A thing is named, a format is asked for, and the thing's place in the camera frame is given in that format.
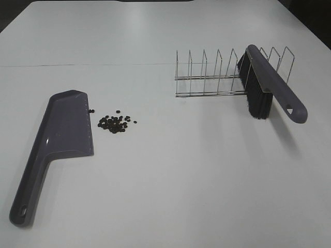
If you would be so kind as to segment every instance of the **table surface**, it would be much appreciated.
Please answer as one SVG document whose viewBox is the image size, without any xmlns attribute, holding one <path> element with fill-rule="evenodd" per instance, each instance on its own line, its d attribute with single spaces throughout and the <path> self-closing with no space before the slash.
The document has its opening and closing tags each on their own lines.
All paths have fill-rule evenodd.
<svg viewBox="0 0 331 248">
<path fill-rule="evenodd" d="M 296 55 L 304 125 L 274 101 L 174 97 L 175 51 Z M 330 247 L 331 51 L 276 0 L 35 2 L 0 34 L 1 247 Z M 51 95 L 88 93 L 95 155 L 53 161 L 30 228 L 9 209 Z M 96 125 L 120 109 L 138 124 Z"/>
</svg>

